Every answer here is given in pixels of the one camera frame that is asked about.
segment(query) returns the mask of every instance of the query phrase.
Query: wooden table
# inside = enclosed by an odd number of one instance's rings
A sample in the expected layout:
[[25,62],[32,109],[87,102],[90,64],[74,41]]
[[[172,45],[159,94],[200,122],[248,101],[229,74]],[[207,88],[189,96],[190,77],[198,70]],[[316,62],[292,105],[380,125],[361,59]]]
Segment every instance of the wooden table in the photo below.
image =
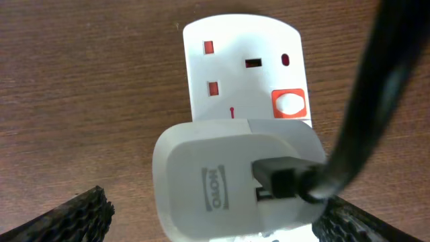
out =
[[[105,241],[166,240],[151,177],[158,136],[191,120],[182,29],[219,13],[297,28],[314,128],[329,152],[376,12],[367,1],[0,1],[0,233],[95,185]],[[430,51],[365,171],[342,197],[430,241]]]

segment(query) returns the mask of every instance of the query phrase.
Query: tabletop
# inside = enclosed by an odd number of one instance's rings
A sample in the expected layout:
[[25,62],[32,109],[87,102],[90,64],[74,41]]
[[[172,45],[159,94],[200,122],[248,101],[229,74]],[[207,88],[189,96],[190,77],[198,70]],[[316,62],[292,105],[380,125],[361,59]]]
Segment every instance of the tabletop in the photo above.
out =
[[[0,1],[0,233],[95,185],[116,209],[105,241],[165,241],[155,142],[191,121],[182,29],[222,13],[302,36],[314,129],[329,153],[377,2]],[[342,197],[430,241],[430,49],[388,132]]]

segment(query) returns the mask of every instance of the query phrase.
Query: black cable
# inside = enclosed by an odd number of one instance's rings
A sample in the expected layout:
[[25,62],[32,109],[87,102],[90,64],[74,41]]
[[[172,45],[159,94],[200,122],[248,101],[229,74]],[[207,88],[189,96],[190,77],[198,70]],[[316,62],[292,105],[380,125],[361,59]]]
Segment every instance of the black cable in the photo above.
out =
[[302,178],[305,197],[320,200],[338,194],[360,172],[427,42],[429,16],[428,0],[381,2],[339,140],[327,165]]

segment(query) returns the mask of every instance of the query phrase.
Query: brand logo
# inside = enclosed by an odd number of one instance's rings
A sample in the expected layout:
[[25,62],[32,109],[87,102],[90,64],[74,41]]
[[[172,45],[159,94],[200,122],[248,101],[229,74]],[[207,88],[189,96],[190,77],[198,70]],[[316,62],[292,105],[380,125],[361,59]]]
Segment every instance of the brand logo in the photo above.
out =
[[216,169],[202,168],[203,192],[206,210],[228,209],[226,172],[223,165]]

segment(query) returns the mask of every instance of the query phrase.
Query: plug adapter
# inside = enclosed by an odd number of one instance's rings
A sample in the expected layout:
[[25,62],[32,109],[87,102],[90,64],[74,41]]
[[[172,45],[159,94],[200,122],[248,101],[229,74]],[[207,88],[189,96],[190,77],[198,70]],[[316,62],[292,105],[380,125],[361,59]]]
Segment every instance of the plug adapter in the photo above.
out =
[[298,120],[208,120],[164,131],[154,149],[153,179],[167,236],[207,241],[293,229],[317,219],[325,203],[299,196],[257,199],[262,185],[252,164],[273,157],[318,165],[325,152],[313,129]]

